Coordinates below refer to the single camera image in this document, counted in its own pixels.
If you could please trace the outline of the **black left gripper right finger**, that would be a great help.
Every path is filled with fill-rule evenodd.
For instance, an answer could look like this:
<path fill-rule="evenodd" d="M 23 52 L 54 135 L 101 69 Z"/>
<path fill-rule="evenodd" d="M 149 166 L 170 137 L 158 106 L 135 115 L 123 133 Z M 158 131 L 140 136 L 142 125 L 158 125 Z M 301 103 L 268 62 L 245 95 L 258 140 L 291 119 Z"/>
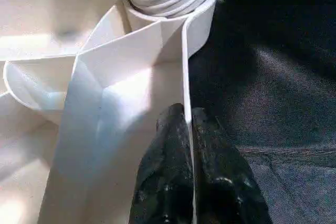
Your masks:
<path fill-rule="evenodd" d="M 192 110 L 197 223 L 272 223 L 253 172 L 216 117 Z"/>

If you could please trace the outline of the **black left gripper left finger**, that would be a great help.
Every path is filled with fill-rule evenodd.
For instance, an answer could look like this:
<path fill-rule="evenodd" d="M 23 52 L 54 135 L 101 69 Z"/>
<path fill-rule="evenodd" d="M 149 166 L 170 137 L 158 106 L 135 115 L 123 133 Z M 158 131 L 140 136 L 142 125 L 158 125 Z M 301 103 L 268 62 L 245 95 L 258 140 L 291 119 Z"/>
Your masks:
<path fill-rule="evenodd" d="M 194 176 L 184 107 L 175 103 L 156 121 L 143 155 L 129 223 L 192 223 Z"/>

